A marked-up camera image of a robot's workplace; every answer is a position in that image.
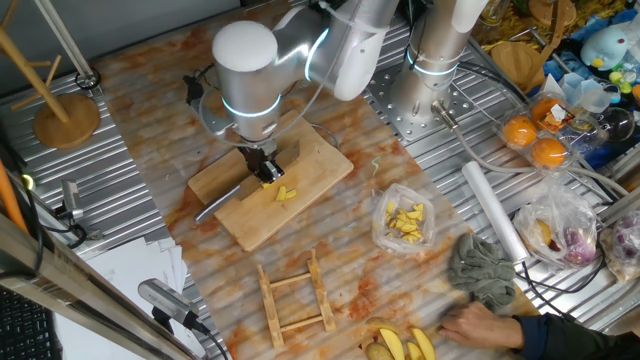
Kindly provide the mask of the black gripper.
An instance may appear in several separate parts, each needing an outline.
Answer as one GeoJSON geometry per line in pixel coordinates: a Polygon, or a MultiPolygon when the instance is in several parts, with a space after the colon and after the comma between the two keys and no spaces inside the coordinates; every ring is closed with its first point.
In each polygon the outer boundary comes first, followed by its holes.
{"type": "Polygon", "coordinates": [[[276,163],[278,148],[275,141],[268,141],[254,147],[239,147],[246,165],[260,183],[272,184],[278,180],[284,171],[276,163]]]}

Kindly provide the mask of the person bare hand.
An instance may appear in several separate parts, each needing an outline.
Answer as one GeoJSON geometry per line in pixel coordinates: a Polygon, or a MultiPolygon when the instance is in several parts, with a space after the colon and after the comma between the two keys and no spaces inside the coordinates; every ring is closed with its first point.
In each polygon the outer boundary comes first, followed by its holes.
{"type": "Polygon", "coordinates": [[[521,324],[514,318],[492,313],[479,302],[450,311],[442,319],[439,334],[469,348],[521,350],[524,347],[521,324]]]}

